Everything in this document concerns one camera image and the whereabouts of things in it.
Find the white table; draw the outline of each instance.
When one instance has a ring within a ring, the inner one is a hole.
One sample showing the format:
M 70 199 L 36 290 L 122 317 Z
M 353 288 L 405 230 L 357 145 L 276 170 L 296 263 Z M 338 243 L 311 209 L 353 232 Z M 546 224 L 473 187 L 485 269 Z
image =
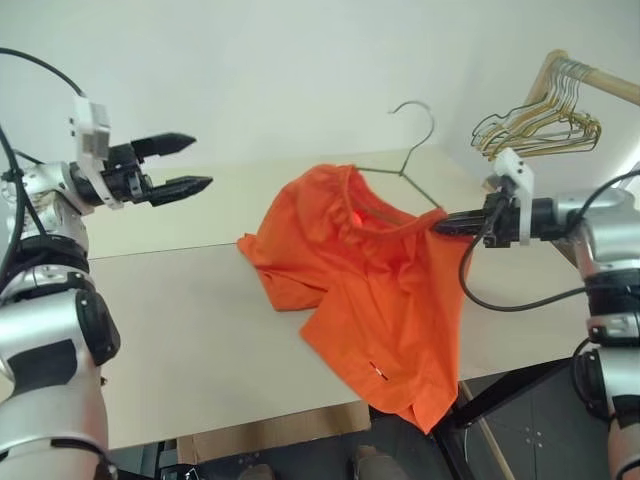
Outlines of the white table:
M 410 166 L 413 178 L 449 211 L 479 208 L 484 194 L 477 182 L 446 157 L 429 152 Z M 369 159 L 388 166 L 384 162 L 397 162 L 401 155 Z M 166 221 L 159 226 L 153 219 L 145 223 L 145 215 L 160 215 L 162 208 L 102 212 L 90 219 L 92 235 L 103 233 L 94 242 L 94 253 L 127 254 L 91 262 L 122 336 L 120 353 L 104 368 L 112 448 L 357 399 L 298 336 L 310 312 L 274 312 L 253 268 L 234 245 L 201 246 L 235 240 L 244 233 L 238 231 L 240 224 L 243 230 L 255 230 L 270 201 L 264 198 L 308 166 L 278 164 L 269 176 L 264 169 L 228 169 L 216 182 L 222 183 L 219 190 L 214 183 L 200 198 L 167 207 Z M 374 190 L 400 208 L 414 213 L 431 208 L 399 178 L 368 178 Z M 219 198 L 220 190 L 226 198 Z M 146 245 L 139 240 L 145 237 Z M 138 240 L 127 243 L 128 238 Z M 196 248 L 170 250 L 181 246 Z M 160 251 L 141 253 L 145 250 Z M 469 284 L 480 297 L 508 305 L 573 288 L 580 279 L 551 245 L 534 244 L 480 248 Z M 582 296 L 514 314 L 467 302 L 461 377 L 567 356 L 585 335 L 586 316 Z M 7 383 L 0 384 L 0 398 L 9 391 Z

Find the cardboard box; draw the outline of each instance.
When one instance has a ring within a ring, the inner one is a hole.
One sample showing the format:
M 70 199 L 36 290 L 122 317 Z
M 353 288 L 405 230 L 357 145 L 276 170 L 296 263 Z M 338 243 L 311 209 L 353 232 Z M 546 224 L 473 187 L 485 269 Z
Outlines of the cardboard box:
M 215 458 L 368 430 L 369 407 L 352 402 L 178 438 L 178 461 L 198 464 Z

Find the white wall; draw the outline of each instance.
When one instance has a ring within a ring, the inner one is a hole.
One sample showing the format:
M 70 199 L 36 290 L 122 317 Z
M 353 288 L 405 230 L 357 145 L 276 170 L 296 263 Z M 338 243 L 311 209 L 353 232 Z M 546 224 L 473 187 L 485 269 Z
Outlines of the white wall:
M 437 117 L 432 141 L 483 175 L 467 147 L 472 126 L 518 104 L 549 50 L 640 81 L 640 4 L 14 0 L 0 7 L 0 44 L 50 61 L 107 104 L 115 142 L 167 130 L 198 137 L 156 165 L 405 148 L 425 128 L 422 112 L 385 112 L 419 98 Z M 582 95 L 603 120 L 602 145 L 536 161 L 543 187 L 592 184 L 638 141 L 640 110 Z M 70 100 L 46 72 L 0 58 L 0 120 L 16 147 L 68 160 Z

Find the hanger hook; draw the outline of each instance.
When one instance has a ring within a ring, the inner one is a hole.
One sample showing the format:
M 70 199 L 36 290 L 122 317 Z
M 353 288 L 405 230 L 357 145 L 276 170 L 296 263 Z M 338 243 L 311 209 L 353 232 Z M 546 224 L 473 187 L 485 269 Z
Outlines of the hanger hook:
M 409 149 L 409 152 L 407 153 L 407 156 L 404 159 L 404 163 L 402 164 L 402 168 L 398 172 L 398 175 L 401 175 L 401 176 L 404 174 L 404 170 L 405 170 L 405 168 L 407 168 L 407 165 L 409 164 L 409 160 L 411 159 L 411 155 L 413 154 L 415 149 L 418 148 L 419 146 L 421 146 L 427 140 L 429 140 L 429 138 L 431 138 L 431 135 L 433 135 L 433 131 L 436 128 L 436 119 L 433 116 L 433 113 L 431 112 L 431 108 L 429 108 L 429 105 L 427 105 L 424 102 L 421 102 L 420 100 L 408 100 L 406 102 L 403 102 L 400 105 L 398 105 L 396 108 L 391 110 L 389 113 L 390 114 L 396 114 L 400 110 L 402 110 L 404 107 L 406 107 L 407 105 L 417 105 L 417 106 L 423 108 L 425 112 L 427 112 L 427 115 L 429 116 L 429 131 L 427 132 L 427 134 L 425 135 L 425 137 L 422 140 L 420 140 L 418 143 L 416 143 L 413 147 L 411 147 Z

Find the person's shoe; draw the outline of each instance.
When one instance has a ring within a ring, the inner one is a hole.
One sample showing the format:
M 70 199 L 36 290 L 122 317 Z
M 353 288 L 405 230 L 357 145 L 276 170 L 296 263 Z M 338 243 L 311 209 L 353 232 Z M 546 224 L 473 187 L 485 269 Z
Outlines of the person's shoe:
M 276 477 L 273 474 L 271 467 L 266 464 L 254 465 L 247 468 L 238 480 L 275 480 Z
M 353 460 L 354 480 L 410 480 L 393 457 L 375 447 L 358 447 Z

